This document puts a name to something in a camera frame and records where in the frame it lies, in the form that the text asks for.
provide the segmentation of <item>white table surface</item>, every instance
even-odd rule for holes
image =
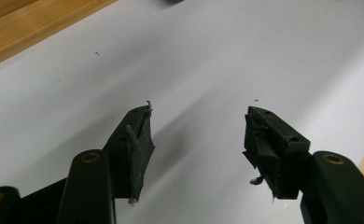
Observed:
[[[302,223],[300,201],[249,184],[244,114],[272,110],[311,152],[359,164],[364,1],[119,0],[0,63],[0,186],[66,177],[146,100],[156,149],[119,223]]]

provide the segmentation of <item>white surface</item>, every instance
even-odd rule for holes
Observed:
[[[65,177],[146,100],[157,148],[119,223],[302,223],[299,201],[249,185],[244,114],[272,110],[358,164],[364,1],[118,1],[0,63],[0,186]]]

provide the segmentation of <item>small debris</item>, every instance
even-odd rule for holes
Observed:
[[[264,176],[259,176],[255,179],[251,179],[251,181],[249,182],[251,185],[259,185],[261,184],[261,182],[263,182]]]
[[[136,203],[137,203],[137,200],[136,199],[131,198],[129,200],[129,204],[130,204],[131,207],[134,207]]]

